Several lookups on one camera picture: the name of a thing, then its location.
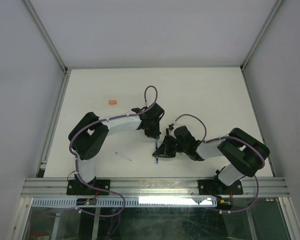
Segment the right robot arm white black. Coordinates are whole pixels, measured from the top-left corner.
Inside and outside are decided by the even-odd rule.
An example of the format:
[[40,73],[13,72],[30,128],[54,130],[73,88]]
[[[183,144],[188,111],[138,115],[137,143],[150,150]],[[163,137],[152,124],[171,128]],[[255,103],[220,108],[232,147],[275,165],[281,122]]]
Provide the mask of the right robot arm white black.
[[193,161],[225,157],[229,164],[214,177],[213,187],[220,194],[231,189],[232,184],[244,177],[254,177],[265,166],[269,148],[236,127],[229,134],[210,140],[197,140],[186,126],[178,127],[173,135],[168,132],[152,156],[175,158],[177,153],[186,154]]

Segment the white blue end pen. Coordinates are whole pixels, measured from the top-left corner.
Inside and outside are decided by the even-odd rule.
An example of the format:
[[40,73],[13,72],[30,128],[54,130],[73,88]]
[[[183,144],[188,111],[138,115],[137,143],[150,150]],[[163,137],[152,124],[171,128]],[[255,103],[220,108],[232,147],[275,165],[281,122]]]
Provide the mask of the white blue end pen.
[[124,154],[122,154],[122,153],[120,153],[120,152],[116,152],[115,154],[116,154],[117,156],[123,158],[123,159],[126,159],[126,160],[128,160],[128,161],[132,161],[131,158],[129,158],[128,156],[126,156],[126,155],[124,155]]

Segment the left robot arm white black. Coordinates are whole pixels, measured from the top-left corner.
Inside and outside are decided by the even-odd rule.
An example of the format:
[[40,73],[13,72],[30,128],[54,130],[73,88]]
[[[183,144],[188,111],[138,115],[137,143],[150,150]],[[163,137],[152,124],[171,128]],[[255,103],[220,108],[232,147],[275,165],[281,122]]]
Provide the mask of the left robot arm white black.
[[95,163],[108,136],[132,130],[143,130],[148,138],[160,137],[160,120],[165,110],[153,103],[149,107],[132,108],[125,114],[100,118],[94,112],[86,113],[68,135],[69,151],[75,158],[77,188],[90,194],[95,188]]

